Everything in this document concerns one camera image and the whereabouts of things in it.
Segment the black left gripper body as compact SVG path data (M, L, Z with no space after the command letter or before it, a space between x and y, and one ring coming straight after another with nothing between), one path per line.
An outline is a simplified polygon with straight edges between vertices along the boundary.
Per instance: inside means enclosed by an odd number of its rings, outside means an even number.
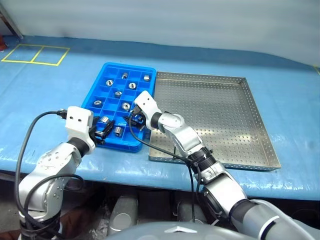
M105 123L95 122L89 129L89 136L95 143L95 145L103 145L105 143Z

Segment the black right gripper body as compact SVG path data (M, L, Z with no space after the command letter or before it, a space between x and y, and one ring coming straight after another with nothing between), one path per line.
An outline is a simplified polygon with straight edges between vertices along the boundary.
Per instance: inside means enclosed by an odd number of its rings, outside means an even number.
M133 108L133 110L130 112L130 118L133 118L135 120L135 123L131 123L130 124L132 126L136 126L138 124L141 125L146 125L146 117L145 115L142 113L142 110L139 106L135 106Z

